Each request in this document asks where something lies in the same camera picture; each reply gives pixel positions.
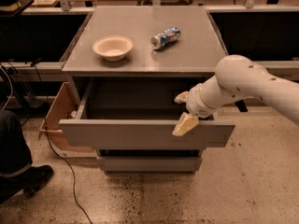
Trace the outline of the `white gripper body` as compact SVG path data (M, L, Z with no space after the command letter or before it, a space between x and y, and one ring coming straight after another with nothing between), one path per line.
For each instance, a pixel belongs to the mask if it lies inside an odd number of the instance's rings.
M214 113L214 109L208 107L201 96L203 85L197 84L188 91L186 109L197 118L207 118Z

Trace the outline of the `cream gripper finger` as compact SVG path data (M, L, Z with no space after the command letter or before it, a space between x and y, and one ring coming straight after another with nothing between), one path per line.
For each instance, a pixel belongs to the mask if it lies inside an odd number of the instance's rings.
M196 116L183 112L172 134L174 136L183 136L188 131L192 130L198 123L199 120Z
M180 93L179 95L177 95L175 97L174 101L177 104L185 103L187 101L188 95L189 95L189 93L187 91L184 91L184 92Z

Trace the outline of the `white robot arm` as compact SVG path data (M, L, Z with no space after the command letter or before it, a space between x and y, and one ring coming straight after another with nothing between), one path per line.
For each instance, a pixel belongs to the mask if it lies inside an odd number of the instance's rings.
M174 128L174 136L182 136L218 108L243 100L256 98L278 113L299 124L299 84L271 75L258 63L241 56L229 55L216 65L215 75L184 91L175 98L184 103L183 112Z

